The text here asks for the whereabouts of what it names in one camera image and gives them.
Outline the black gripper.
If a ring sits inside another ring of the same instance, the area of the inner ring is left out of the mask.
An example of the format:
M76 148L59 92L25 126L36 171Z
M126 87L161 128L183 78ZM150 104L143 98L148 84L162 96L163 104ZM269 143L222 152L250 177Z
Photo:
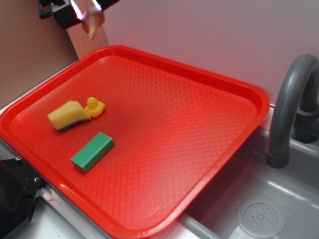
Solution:
M106 10L119 0L93 0L98 10ZM46 19L54 17L62 29L68 29L81 23L82 12L75 0L39 0L39 17Z

